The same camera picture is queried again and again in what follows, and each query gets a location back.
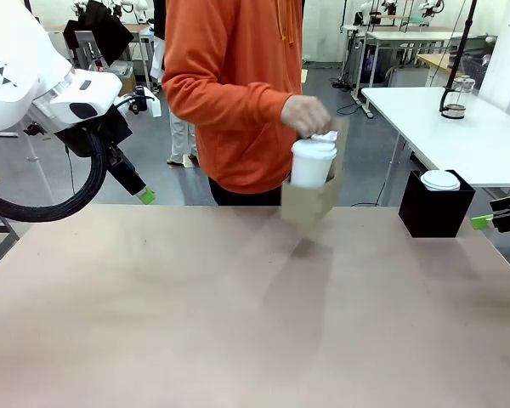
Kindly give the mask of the wooden top table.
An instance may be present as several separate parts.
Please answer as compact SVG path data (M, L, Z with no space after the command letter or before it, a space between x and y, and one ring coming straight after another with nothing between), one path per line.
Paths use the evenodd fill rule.
M453 66L449 54L418 54L416 62L428 66L426 87L444 86L447 83Z

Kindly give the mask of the person's right hand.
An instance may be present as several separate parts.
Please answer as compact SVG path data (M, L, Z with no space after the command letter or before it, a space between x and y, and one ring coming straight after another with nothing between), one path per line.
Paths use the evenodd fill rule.
M289 97L282 108L280 119L303 139L314 134L325 134L332 125L332 118L320 100L305 95Z

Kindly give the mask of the black hanging cloth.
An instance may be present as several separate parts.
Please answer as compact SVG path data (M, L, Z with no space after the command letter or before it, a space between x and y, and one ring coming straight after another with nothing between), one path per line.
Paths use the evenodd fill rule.
M76 31L91 31L99 51L107 65L118 60L133 34L101 2L88 0L85 11L77 20L69 20L63 31L66 44L70 50L79 48Z

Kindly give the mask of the black computer tower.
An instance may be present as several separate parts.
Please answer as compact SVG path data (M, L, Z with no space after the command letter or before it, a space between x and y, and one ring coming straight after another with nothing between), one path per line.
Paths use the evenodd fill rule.
M368 84L373 77L374 84L382 84L385 82L385 72L383 70L385 53L379 49L376 55L376 46L367 45L365 47L363 65L361 70L361 84Z

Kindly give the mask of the grey plastic crate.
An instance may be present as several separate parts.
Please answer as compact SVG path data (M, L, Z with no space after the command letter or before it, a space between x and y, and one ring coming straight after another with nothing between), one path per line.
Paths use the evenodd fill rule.
M460 71L475 81L474 89L477 92L481 88L488 68L488 61L485 59L472 58L471 56L462 57L460 63Z

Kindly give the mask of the person's orange hoodie torso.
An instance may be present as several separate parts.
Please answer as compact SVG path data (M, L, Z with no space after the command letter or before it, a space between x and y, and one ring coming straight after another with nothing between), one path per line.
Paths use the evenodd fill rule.
M301 94L301 0L166 0L166 9L165 70ZM228 191L272 190L291 171L296 133L281 120L240 131L193 125L202 169Z

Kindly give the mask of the grey plastic container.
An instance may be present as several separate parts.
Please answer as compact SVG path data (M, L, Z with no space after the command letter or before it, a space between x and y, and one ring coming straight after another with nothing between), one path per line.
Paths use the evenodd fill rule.
M108 72L120 78L129 78L133 74L133 63L131 61L116 60L108 67Z

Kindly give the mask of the black stand pole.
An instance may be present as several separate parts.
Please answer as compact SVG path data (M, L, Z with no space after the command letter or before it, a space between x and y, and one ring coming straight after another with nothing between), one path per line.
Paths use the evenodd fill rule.
M459 43L459 46L458 46L458 49L457 49L457 52L456 52L456 57L455 57L455 60L454 60L454 65L452 66L451 73L450 73L448 82L447 82L446 87L445 87L447 90L452 90L453 82L455 81L456 74L459 71L459 66L460 66L460 63L461 63L461 58L463 56L463 53L464 53L464 50L465 50L465 47L466 47L466 43L467 43L467 40L468 40L468 35L469 35L470 29L471 29L472 24L473 24L473 16L474 16L474 13L475 13L477 2L478 2L478 0L471 0L470 8L469 8L469 11L468 11L468 14L467 14L467 18L465 20L465 25L464 25L464 30L463 30L463 33L462 33L461 41Z

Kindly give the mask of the brown cardboard box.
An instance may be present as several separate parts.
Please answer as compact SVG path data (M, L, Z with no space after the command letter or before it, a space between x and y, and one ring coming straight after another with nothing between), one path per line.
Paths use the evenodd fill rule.
M132 94L135 91L137 86L135 75L131 74L129 76L119 76L119 79L122 83L122 88L119 92L119 96L123 96L125 94Z

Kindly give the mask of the person's black trousers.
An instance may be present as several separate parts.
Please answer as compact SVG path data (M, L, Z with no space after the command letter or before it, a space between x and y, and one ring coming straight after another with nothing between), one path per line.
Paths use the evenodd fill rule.
M253 194L228 191L216 181L208 179L212 198L218 206L224 207L278 207L281 204L281 185L272 190Z

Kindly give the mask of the brown cardboard cup carrier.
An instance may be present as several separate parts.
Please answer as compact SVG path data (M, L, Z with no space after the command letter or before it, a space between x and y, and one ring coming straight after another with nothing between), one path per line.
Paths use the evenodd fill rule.
M318 189L305 189L290 184L291 174L281 186L281 219L298 227L306 236L337 205L343 186L343 165L350 120L335 118L331 130L338 131L337 156L331 164L326 183Z

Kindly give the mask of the glass french press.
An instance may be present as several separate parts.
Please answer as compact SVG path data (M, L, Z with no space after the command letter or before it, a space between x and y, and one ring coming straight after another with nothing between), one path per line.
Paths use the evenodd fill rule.
M468 75L457 76L441 97L439 113L447 119L460 120L466 115L475 91L475 80Z

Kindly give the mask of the black square cup box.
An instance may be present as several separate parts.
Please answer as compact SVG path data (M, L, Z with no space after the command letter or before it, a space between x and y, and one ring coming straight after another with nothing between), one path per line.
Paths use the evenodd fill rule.
M457 172L457 190L429 190L419 171L411 171L399 217L413 238L455 238L473 201L475 189Z

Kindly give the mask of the white lidded paper cup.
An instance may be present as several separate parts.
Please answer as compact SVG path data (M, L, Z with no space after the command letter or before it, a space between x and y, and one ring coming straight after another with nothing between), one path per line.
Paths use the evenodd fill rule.
M330 141L300 139L293 144L292 154L290 184L318 189L326 183L337 147Z
M430 170L426 171L420 181L430 191L457 191L461 188L458 177L448 171Z

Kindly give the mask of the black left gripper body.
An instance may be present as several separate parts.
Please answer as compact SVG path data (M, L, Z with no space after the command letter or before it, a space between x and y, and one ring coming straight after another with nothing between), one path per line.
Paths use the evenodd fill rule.
M79 122L55 136L77 156L90 157L95 152L90 139L97 139L107 152L132 134L126 119L113 108L103 116Z

